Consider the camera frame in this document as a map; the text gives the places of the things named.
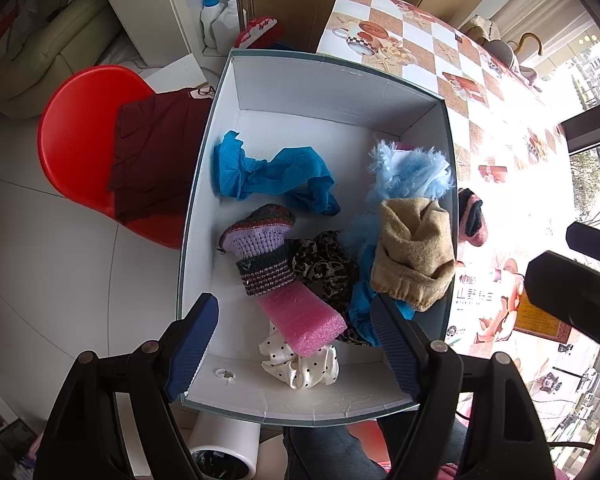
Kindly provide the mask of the blue cloth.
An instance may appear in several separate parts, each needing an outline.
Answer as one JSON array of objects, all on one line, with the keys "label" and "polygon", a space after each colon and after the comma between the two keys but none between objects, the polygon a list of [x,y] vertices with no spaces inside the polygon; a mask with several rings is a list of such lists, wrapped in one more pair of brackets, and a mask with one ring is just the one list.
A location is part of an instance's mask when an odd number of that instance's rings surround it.
[{"label": "blue cloth", "polygon": [[271,160],[248,157],[236,131],[229,131],[213,151],[218,192],[235,200],[253,194],[281,197],[288,207],[327,217],[340,213],[332,194],[336,181],[313,148],[283,148]]},{"label": "blue cloth", "polygon": [[349,304],[349,318],[358,334],[372,347],[380,347],[381,343],[373,328],[370,318],[370,307],[378,292],[370,287],[370,274],[372,274],[375,261],[376,246],[370,245],[364,249],[358,263],[358,281],[353,285],[352,296]]}]

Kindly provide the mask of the white polka dot scrunchie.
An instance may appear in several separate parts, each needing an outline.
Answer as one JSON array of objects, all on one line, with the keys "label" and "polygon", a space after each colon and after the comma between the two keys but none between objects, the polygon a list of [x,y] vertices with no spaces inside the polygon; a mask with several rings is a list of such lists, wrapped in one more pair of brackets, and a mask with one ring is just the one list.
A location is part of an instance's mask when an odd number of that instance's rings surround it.
[{"label": "white polka dot scrunchie", "polygon": [[292,390],[306,390],[317,385],[330,386],[338,379],[340,366],[333,344],[302,358],[291,349],[277,327],[270,324],[268,338],[259,344],[259,350],[264,356],[261,362],[263,370]]}]

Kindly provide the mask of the tan brown sock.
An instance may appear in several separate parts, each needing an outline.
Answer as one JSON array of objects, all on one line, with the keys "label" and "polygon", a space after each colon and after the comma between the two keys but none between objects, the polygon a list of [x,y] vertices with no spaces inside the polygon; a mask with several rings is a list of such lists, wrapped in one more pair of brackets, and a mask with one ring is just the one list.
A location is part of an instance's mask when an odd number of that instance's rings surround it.
[{"label": "tan brown sock", "polygon": [[378,219],[370,287],[427,311],[446,294],[455,274],[449,213],[436,200],[390,198],[379,204]]}]

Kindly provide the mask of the small pink foam sponge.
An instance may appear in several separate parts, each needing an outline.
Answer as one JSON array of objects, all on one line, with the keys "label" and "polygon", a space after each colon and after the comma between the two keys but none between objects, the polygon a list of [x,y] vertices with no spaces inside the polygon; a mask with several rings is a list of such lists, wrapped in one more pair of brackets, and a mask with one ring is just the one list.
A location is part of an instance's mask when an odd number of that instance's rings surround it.
[{"label": "small pink foam sponge", "polygon": [[312,356],[347,328],[341,314],[299,281],[257,296],[256,300],[298,356]]}]

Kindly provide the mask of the dark knitted sock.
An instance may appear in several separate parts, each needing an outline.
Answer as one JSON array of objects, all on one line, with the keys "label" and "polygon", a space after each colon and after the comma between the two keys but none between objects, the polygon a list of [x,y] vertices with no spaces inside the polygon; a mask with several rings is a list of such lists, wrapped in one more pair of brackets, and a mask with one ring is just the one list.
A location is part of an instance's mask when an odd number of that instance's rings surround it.
[{"label": "dark knitted sock", "polygon": [[286,207],[266,204],[229,226],[218,251],[237,258],[236,266],[248,296],[262,296],[294,280],[286,252],[286,234],[296,217]]}]

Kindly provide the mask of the leopard print fabric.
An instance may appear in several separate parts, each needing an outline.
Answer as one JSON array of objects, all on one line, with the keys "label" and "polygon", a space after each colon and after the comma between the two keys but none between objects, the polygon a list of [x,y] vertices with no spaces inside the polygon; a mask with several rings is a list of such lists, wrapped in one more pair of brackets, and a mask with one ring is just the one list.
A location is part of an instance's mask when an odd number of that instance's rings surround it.
[{"label": "leopard print fabric", "polygon": [[337,339],[369,347],[370,343],[358,333],[349,316],[353,286],[360,271],[340,245],[338,235],[338,231],[323,231],[313,238],[287,238],[289,263],[296,278],[346,321],[347,328]]}]

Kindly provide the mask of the light blue fluffy fabric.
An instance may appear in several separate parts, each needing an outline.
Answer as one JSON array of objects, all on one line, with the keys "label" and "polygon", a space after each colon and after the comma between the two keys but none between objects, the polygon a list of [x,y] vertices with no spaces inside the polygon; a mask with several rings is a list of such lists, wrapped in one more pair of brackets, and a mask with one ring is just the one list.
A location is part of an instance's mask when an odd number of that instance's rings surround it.
[{"label": "light blue fluffy fabric", "polygon": [[378,208],[383,200],[440,200],[455,183],[451,164],[441,152],[433,148],[404,150],[396,142],[384,140],[370,150],[368,172],[373,182],[365,196],[365,208],[338,235],[340,245],[357,263],[366,249],[377,243]]}]

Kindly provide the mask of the red patterned carton box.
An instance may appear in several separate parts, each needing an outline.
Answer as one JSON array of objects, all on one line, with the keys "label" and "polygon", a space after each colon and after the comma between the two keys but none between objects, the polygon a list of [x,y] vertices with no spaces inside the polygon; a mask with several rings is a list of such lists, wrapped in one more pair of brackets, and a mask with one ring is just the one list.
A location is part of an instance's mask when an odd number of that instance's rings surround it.
[{"label": "red patterned carton box", "polygon": [[517,317],[514,330],[527,335],[544,338],[558,344],[568,342],[571,326],[558,320],[529,300],[527,293],[522,292],[517,307]]}]

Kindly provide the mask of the white cylindrical roll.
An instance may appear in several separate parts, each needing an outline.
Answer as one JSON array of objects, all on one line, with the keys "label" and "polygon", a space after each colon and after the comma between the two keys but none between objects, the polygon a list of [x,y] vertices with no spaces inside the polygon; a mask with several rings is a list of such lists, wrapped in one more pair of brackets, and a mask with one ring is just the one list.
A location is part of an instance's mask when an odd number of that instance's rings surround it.
[{"label": "white cylindrical roll", "polygon": [[252,479],[261,426],[256,422],[200,413],[187,442],[204,479]]}]

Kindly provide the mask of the checkered patterned tablecloth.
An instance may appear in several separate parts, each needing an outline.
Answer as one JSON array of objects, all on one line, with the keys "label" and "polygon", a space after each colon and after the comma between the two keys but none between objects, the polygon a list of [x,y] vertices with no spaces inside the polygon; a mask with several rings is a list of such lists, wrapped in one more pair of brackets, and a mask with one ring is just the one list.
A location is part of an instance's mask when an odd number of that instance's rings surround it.
[{"label": "checkered patterned tablecloth", "polygon": [[446,340],[458,352],[504,351],[527,366],[582,370],[598,345],[524,333],[518,294],[528,263],[566,254],[576,218],[567,142],[524,78],[440,18],[402,0],[335,0],[318,50],[401,77],[444,99],[457,184],[482,203],[488,237],[458,248]]}]

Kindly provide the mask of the pink black small sock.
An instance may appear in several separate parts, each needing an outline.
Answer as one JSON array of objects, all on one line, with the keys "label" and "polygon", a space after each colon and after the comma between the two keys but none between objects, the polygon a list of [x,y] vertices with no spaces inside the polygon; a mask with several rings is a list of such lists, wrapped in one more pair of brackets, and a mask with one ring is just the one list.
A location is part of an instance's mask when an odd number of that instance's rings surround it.
[{"label": "pink black small sock", "polygon": [[458,193],[458,240],[461,243],[481,247],[488,239],[482,205],[483,201],[470,188],[462,188]]}]

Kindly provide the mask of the grey open storage box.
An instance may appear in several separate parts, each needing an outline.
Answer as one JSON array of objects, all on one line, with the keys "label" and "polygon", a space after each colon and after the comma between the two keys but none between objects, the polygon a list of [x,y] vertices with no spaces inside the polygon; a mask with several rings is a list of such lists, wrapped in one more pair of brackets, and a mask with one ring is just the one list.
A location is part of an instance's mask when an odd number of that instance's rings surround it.
[{"label": "grey open storage box", "polygon": [[266,203],[224,197],[213,182],[213,151],[235,131],[249,157],[309,146],[335,178],[333,217],[298,214],[294,236],[344,229],[365,209],[372,185],[370,150],[380,140],[453,153],[445,102],[406,79],[328,55],[235,51],[216,88],[190,192],[178,272],[178,307],[208,292],[219,322],[183,403],[188,408],[279,426],[335,426],[412,407],[384,352],[340,344],[338,380],[294,391],[261,366],[268,318],[242,288],[234,260],[218,252],[222,231]]}]

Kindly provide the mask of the dark red garment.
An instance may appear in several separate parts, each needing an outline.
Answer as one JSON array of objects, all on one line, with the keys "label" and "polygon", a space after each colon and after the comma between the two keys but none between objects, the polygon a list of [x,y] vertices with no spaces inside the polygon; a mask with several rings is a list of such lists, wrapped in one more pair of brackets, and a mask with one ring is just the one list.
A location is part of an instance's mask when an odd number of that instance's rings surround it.
[{"label": "dark red garment", "polygon": [[183,89],[119,108],[110,177],[117,220],[184,216],[211,105]]}]

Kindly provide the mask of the red plastic stool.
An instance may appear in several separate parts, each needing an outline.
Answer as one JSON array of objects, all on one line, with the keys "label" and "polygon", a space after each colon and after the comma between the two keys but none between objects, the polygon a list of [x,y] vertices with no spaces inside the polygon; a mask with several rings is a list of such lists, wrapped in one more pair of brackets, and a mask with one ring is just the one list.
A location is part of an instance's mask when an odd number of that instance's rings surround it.
[{"label": "red plastic stool", "polygon": [[38,123],[38,157],[50,183],[69,200],[99,211],[162,246],[181,247],[185,214],[123,223],[114,216],[110,188],[114,124],[122,105],[156,94],[140,76],[119,65],[72,75],[54,93]]}]

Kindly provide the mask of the chair with clothes pile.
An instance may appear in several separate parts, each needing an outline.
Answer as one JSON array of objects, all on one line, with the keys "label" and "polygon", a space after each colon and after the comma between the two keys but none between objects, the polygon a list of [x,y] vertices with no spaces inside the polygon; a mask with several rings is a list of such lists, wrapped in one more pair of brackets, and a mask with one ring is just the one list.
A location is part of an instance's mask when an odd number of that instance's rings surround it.
[{"label": "chair with clothes pile", "polygon": [[538,73],[534,68],[521,66],[517,54],[521,51],[524,43],[533,39],[538,46],[538,55],[543,53],[542,41],[533,32],[524,32],[513,46],[503,41],[498,25],[494,21],[475,14],[461,28],[460,31],[475,41],[486,52],[499,60],[506,68],[516,76],[523,79],[529,87],[534,88]]}]

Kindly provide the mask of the white detergent bottles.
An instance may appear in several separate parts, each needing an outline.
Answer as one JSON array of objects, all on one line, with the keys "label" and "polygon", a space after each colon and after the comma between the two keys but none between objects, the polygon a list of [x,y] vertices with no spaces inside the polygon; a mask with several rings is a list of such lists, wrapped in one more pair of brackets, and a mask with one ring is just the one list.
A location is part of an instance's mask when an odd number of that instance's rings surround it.
[{"label": "white detergent bottles", "polygon": [[200,22],[204,45],[228,55],[240,33],[237,0],[202,0]]}]

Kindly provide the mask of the green sofa cushion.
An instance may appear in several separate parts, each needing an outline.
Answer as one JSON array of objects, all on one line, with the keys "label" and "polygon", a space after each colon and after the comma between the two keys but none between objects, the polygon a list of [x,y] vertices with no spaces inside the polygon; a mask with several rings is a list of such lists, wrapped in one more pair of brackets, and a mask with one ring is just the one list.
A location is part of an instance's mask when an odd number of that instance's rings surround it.
[{"label": "green sofa cushion", "polygon": [[95,65],[120,29],[108,0],[70,3],[2,56],[0,112],[14,119],[41,115],[59,86]]}]

